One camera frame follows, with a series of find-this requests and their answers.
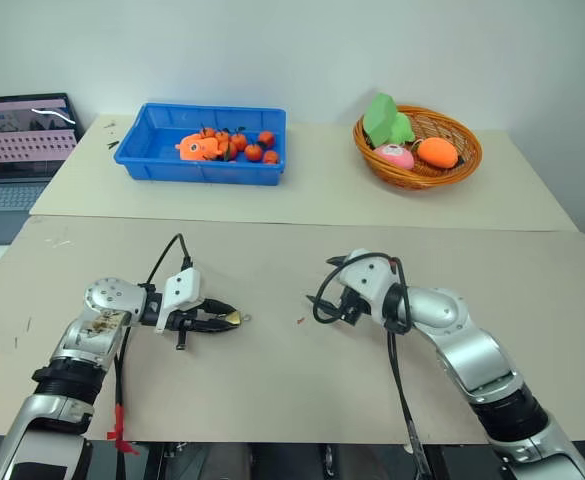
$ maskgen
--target laptop keyboard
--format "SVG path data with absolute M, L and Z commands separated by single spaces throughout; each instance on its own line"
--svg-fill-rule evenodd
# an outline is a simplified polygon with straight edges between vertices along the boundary
M 30 210 L 46 185 L 0 185 L 0 212 Z

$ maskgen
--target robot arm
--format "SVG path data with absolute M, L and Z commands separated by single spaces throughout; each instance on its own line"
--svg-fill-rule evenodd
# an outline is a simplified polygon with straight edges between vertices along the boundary
M 211 318 L 199 319 L 199 310 Z M 85 478 L 91 444 L 82 434 L 126 328 L 149 325 L 158 333 L 178 331 L 181 350 L 188 331 L 215 333 L 240 323 L 232 306 L 201 297 L 200 274 L 191 266 L 168 279 L 164 295 L 153 285 L 116 278 L 88 286 L 83 311 L 66 329 L 48 366 L 32 376 L 38 384 L 35 392 L 24 401 L 0 446 L 0 479 Z
M 463 298 L 446 289 L 407 287 L 386 258 L 352 261 L 367 254 L 356 250 L 329 260 L 348 262 L 337 277 L 345 290 L 338 307 L 319 298 L 319 308 L 351 324 L 369 313 L 390 332 L 406 333 L 413 326 L 429 339 L 485 428 L 506 478 L 585 480 L 583 457 L 532 396 L 504 349 L 472 322 Z M 411 315 L 406 315 L 406 297 Z

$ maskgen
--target white wall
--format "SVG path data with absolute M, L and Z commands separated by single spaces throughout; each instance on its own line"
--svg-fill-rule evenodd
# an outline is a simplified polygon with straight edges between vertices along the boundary
M 349 124 L 376 90 L 508 130 L 585 231 L 585 0 L 0 0 L 0 94 L 67 91 L 86 124 L 147 100 Z

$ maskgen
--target beige cardboard sheet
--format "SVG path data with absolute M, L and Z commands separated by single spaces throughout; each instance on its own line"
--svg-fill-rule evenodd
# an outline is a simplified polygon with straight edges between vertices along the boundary
M 304 295 L 357 247 L 400 256 L 413 285 L 462 293 L 474 321 L 508 349 L 528 385 L 573 439 L 585 439 L 585 237 L 396 227 L 34 217 L 0 261 L 0 434 L 34 389 L 104 276 L 144 281 L 183 232 L 208 296 L 252 319 L 216 336 L 139 328 L 126 363 L 126 436 L 134 440 L 404 443 L 384 332 L 312 319 Z M 159 285 L 173 274 L 170 254 Z M 406 394 L 422 439 L 482 442 L 474 415 L 418 333 L 399 340 Z M 88 436 L 113 425 L 113 371 Z
M 336 125 L 289 125 L 287 167 L 276 187 L 134 180 L 107 147 L 123 139 L 132 121 L 100 116 L 32 214 L 576 231 L 505 132 L 477 132 L 483 162 L 472 177 L 408 192 L 376 178 L 351 128 Z

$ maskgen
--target woven fruit basket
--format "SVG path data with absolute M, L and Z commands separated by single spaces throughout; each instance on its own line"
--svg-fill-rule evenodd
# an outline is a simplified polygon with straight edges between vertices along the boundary
M 466 127 L 450 117 L 427 108 L 408 105 L 397 105 L 396 108 L 410 119 L 417 140 L 429 137 L 445 138 L 456 147 L 462 161 L 453 168 L 437 168 L 419 159 L 415 150 L 412 152 L 414 169 L 406 170 L 397 167 L 374 153 L 368 145 L 363 131 L 363 117 L 361 117 L 352 132 L 354 142 L 361 150 L 368 166 L 383 181 L 409 190 L 424 190 L 460 182 L 478 168 L 482 156 L 481 144 Z

